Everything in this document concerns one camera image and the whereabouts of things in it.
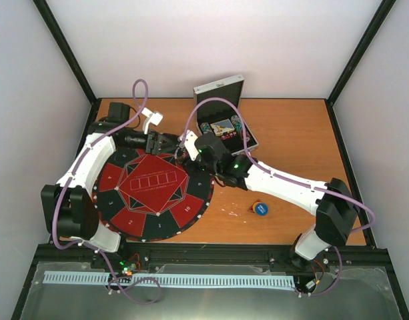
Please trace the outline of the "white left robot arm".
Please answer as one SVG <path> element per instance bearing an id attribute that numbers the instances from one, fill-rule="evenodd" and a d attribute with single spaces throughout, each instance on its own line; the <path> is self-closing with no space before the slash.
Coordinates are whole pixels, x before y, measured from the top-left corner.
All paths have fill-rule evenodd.
<path id="1" fill-rule="evenodd" d="M 106 117 L 92 123 L 83 148 L 68 171 L 54 185 L 41 190 L 41 203 L 48 232 L 56 248 L 72 245 L 104 251 L 115 268 L 125 267 L 129 251 L 120 245 L 121 236 L 106 227 L 93 202 L 93 186 L 106 161 L 118 147 L 139 149 L 159 155 L 172 151 L 174 140 L 151 130 L 163 115 L 140 107 L 135 115 L 125 103 L 111 103 Z"/>

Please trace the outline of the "blue small blind button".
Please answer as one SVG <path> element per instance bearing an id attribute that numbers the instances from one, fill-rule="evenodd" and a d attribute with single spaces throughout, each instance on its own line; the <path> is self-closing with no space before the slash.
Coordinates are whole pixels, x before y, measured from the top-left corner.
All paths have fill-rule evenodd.
<path id="1" fill-rule="evenodd" d="M 259 215 L 259 216 L 265 216 L 268 214 L 269 209 L 268 206 L 261 202 L 261 201 L 256 201 L 253 205 L 252 205 L 252 211 Z"/>

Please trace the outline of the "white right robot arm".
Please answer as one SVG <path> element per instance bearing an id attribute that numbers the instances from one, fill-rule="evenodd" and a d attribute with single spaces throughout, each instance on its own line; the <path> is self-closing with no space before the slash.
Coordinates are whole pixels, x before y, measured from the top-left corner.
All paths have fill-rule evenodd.
<path id="1" fill-rule="evenodd" d="M 265 193 L 287 201 L 315 217 L 314 226 L 295 240 L 289 263 L 303 270 L 321 252 L 342 247 L 353 230 L 359 208 L 345 182 L 303 179 L 276 170 L 250 154 L 232 155 L 211 133 L 197 136 L 187 131 L 175 153 L 188 174 L 207 173 L 224 187 Z"/>

